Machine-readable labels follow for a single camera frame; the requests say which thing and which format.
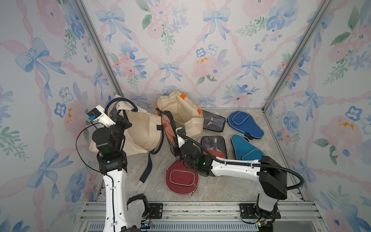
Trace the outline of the clear case red paddle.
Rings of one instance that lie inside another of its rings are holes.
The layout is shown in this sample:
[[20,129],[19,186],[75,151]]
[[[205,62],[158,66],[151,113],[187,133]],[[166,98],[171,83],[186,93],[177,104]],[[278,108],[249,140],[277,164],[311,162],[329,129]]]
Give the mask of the clear case red paddle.
[[225,139],[222,136],[204,136],[201,140],[201,144],[213,156],[222,159],[228,158]]
[[180,148],[178,144],[178,138],[176,134],[176,124],[174,117],[170,111],[161,111],[161,121],[166,134],[171,153],[179,159],[180,157]]

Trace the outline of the red pouch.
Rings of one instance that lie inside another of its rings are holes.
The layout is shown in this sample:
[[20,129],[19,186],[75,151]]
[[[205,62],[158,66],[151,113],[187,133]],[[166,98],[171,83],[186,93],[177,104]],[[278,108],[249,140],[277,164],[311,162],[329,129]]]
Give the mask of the red pouch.
[[166,170],[167,188],[178,195],[192,195],[199,185],[200,176],[192,169],[187,169],[182,161],[175,160]]

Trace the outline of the canvas bag navy handles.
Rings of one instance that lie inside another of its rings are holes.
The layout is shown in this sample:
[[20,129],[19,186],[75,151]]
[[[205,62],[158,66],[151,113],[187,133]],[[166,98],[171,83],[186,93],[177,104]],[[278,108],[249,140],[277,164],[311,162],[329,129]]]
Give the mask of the canvas bag navy handles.
[[[159,116],[147,112],[133,101],[120,96],[116,96],[103,108],[111,119],[120,115],[132,124],[132,127],[124,132],[126,136],[124,151],[127,157],[144,153],[151,156],[159,152],[164,141],[164,131]],[[89,149],[98,153],[93,141]]]

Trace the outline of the canvas bag orange handles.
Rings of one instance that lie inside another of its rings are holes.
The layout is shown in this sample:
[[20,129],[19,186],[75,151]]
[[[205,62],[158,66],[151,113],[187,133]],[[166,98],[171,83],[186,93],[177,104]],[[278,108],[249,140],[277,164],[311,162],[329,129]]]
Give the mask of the canvas bag orange handles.
[[170,111],[176,125],[185,128],[186,135],[199,142],[203,134],[203,111],[190,98],[177,90],[168,96],[159,96],[157,107],[161,111]]

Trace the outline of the black paddle case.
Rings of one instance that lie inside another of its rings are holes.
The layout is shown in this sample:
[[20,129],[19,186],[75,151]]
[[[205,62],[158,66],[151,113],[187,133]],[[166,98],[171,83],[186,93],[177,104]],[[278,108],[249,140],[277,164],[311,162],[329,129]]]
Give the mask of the black paddle case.
[[226,119],[223,116],[203,111],[203,129],[214,132],[223,132]]

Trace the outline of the teal paddle case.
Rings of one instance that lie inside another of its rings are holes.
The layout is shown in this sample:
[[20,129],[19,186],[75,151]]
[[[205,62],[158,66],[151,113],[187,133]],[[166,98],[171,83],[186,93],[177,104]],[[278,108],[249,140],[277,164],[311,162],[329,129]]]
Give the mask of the teal paddle case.
[[244,137],[234,134],[231,136],[231,143],[233,146],[234,154],[236,160],[244,160],[244,161],[253,161],[253,160],[261,160],[261,158],[265,155],[264,152],[250,142]]

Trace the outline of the blue paddle case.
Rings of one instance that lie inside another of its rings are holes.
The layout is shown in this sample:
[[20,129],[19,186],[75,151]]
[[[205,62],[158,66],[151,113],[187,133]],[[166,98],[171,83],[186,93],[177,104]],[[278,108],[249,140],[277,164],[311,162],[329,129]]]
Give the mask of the blue paddle case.
[[261,139],[264,136],[264,131],[255,122],[254,118],[246,112],[232,112],[227,118],[227,123],[248,140]]

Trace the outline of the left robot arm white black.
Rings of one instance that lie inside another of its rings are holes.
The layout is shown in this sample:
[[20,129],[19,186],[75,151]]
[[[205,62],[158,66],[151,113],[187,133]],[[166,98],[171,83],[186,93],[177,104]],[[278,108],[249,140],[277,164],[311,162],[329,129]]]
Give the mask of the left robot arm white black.
[[97,160],[106,192],[105,232],[140,232],[142,217],[149,208],[144,194],[126,196],[127,155],[124,151],[126,129],[131,123],[118,115],[105,113],[95,119],[103,127],[97,129],[92,141],[98,149]]

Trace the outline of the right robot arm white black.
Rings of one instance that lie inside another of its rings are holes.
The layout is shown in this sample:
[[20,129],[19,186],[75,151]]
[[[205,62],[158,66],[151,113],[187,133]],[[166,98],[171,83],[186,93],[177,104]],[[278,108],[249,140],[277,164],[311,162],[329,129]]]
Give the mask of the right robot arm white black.
[[287,199],[287,173],[269,156],[252,161],[222,159],[202,154],[192,142],[179,146],[187,166],[203,177],[238,177],[257,182],[262,187],[255,204],[258,218],[273,219],[279,200]]

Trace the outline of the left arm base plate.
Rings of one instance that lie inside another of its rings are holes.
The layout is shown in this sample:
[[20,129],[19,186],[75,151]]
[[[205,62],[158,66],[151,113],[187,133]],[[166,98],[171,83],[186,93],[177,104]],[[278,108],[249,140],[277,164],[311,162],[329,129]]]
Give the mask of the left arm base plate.
[[162,219],[163,203],[150,203],[145,212],[145,219]]

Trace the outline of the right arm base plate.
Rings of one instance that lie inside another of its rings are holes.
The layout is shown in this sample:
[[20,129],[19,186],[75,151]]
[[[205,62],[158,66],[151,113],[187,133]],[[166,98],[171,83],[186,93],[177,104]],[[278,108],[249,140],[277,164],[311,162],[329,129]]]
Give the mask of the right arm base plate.
[[281,218],[281,214],[278,210],[278,203],[275,204],[271,212],[259,209],[256,203],[241,203],[239,204],[239,210],[242,219],[273,220]]

